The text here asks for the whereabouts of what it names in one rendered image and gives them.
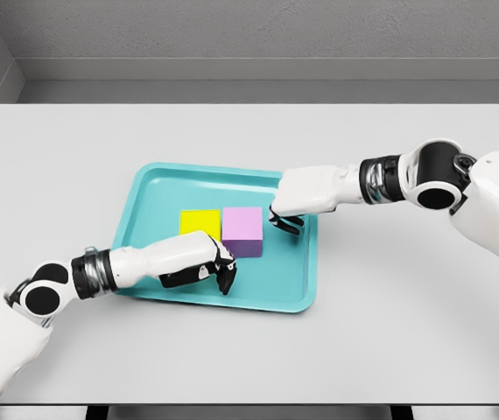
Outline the yellow cube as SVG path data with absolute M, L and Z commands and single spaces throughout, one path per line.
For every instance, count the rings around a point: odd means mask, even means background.
M 182 210 L 179 218 L 179 233 L 185 235 L 201 230 L 216 240 L 221 239 L 221 211 Z

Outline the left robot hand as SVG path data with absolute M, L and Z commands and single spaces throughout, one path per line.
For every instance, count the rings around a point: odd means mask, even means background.
M 143 249 L 145 275 L 166 289 L 201 282 L 215 275 L 224 296 L 235 281 L 236 260 L 227 248 L 203 231 L 174 236 Z

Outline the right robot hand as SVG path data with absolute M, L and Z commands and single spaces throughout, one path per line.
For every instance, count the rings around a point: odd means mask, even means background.
M 269 222 L 286 233 L 299 235 L 305 215 L 334 211 L 338 206 L 338 171 L 332 165 L 286 170 L 269 207 Z

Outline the pink cube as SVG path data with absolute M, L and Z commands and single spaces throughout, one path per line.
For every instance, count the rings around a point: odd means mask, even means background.
M 221 212 L 221 242 L 235 258 L 261 257 L 263 215 L 257 206 L 224 207 Z

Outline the teal plastic tray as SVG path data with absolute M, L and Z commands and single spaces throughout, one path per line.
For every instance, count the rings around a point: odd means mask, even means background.
M 143 248 L 179 234 L 185 210 L 261 207 L 264 247 L 259 257 L 239 258 L 228 295 L 214 277 L 173 289 L 146 277 L 124 289 L 124 296 L 219 305 L 270 312 L 302 312 L 315 299 L 318 266 L 318 219 L 306 216 L 299 235 L 288 234 L 267 220 L 281 175 L 189 164 L 152 163 L 141 168 L 113 241 L 114 248 Z

